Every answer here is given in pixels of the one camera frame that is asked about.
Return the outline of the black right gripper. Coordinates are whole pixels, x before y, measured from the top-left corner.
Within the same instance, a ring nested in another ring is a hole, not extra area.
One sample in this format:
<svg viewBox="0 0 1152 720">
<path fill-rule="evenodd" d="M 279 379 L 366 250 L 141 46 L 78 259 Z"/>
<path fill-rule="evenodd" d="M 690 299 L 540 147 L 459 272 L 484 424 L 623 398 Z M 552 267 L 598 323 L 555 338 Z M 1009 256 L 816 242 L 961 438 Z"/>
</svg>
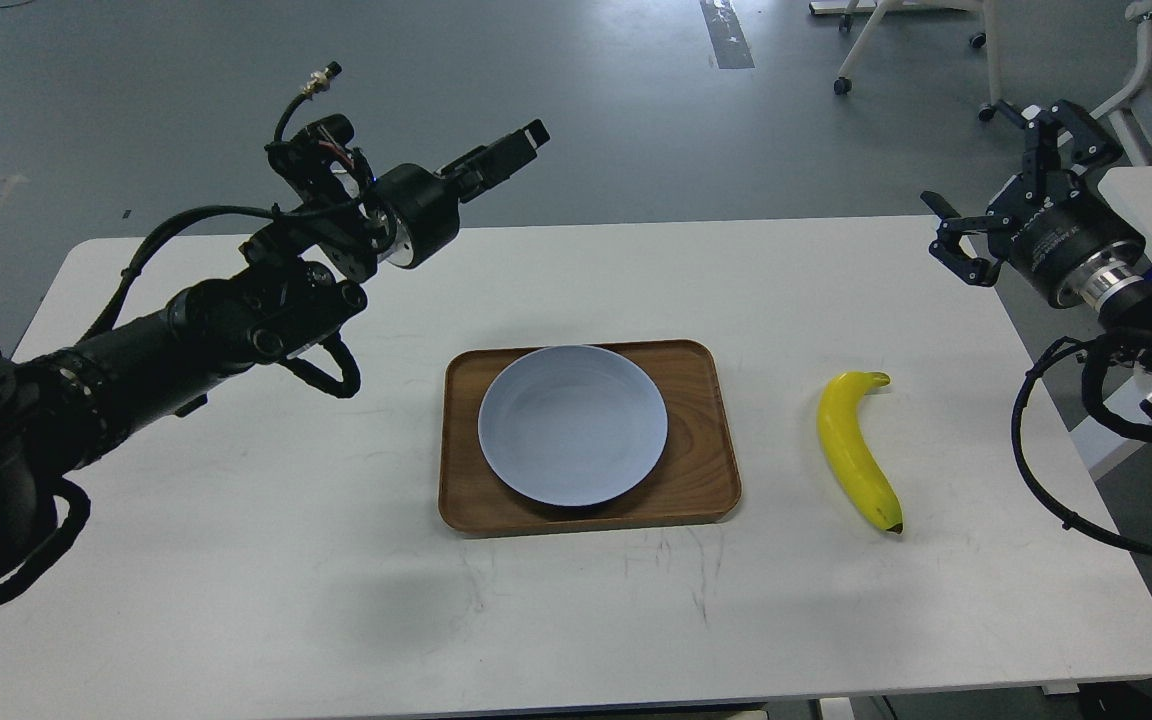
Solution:
<svg viewBox="0 0 1152 720">
<path fill-rule="evenodd" d="M 1083 177 L 1124 159 L 1124 146 L 1068 100 L 1025 109 L 1000 100 L 995 109 L 1023 132 L 1018 176 L 996 192 L 984 217 L 964 217 L 940 194 L 920 192 L 938 218 L 929 255 L 960 281 L 993 287 L 1001 263 L 969 255 L 964 243 L 969 234 L 991 234 L 991 252 L 1018 270 L 1049 306 L 1102 309 L 1116 291 L 1138 282 L 1134 265 L 1146 238 L 1097 199 Z"/>
</svg>

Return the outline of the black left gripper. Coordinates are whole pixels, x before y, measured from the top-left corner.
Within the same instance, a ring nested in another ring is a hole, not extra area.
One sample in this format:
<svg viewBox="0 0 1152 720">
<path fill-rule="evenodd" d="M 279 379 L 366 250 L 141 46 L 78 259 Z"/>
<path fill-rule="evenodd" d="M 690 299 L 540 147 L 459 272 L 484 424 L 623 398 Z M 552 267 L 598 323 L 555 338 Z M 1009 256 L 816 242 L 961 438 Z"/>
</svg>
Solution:
<svg viewBox="0 0 1152 720">
<path fill-rule="evenodd" d="M 543 120 L 480 145 L 444 165 L 439 176 L 406 162 L 382 174 L 376 194 L 396 222 L 387 260 L 415 270 L 457 236 L 460 200 L 475 200 L 538 158 L 550 141 Z"/>
</svg>

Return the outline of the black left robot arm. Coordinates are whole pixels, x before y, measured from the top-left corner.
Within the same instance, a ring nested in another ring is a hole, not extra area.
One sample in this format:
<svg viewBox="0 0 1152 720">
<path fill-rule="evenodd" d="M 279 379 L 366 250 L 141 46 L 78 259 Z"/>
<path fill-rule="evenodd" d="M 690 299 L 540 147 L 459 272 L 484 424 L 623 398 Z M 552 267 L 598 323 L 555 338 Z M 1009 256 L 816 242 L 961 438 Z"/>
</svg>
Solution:
<svg viewBox="0 0 1152 720">
<path fill-rule="evenodd" d="M 339 73 L 329 63 L 311 74 L 264 149 L 297 209 L 180 211 L 141 241 L 76 343 L 26 363 L 0 350 L 0 606 L 32 588 L 86 526 L 90 497 L 69 471 L 147 424 L 192 414 L 212 388 L 253 366 L 282 366 L 325 395 L 356 396 L 361 367 L 340 331 L 367 306 L 364 283 L 382 263 L 414 270 L 447 247 L 460 233 L 460 209 L 535 161 L 550 141 L 535 119 L 444 168 L 406 162 L 376 174 L 342 114 L 288 132 L 294 114 Z M 219 217 L 264 220 L 238 247 L 244 268 L 120 324 L 156 253 Z"/>
</svg>

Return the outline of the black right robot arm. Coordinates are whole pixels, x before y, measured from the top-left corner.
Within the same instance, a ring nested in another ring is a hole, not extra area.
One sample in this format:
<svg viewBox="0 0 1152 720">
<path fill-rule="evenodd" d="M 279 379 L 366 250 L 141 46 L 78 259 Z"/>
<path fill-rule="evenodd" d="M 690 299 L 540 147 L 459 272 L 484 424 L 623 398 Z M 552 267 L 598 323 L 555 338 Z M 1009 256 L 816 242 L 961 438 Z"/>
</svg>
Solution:
<svg viewBox="0 0 1152 720">
<path fill-rule="evenodd" d="M 969 286 L 991 287 L 1006 266 L 1056 309 L 1087 306 L 1101 332 L 1091 340 L 1060 338 L 1021 382 L 1011 406 L 1011 455 L 1021 479 L 1062 526 L 1135 555 L 1152 544 L 1084 518 L 1053 497 L 1030 469 L 1023 423 L 1030 396 L 1047 370 L 1079 361 L 1079 400 L 1087 418 L 1111 434 L 1152 445 L 1152 262 L 1146 237 L 1087 185 L 1087 172 L 1124 154 L 1087 109 L 1058 100 L 1018 109 L 998 101 L 983 118 L 1007 118 L 1023 135 L 1020 169 L 982 214 L 952 209 L 941 195 L 922 200 L 938 227 L 929 252 Z"/>
</svg>

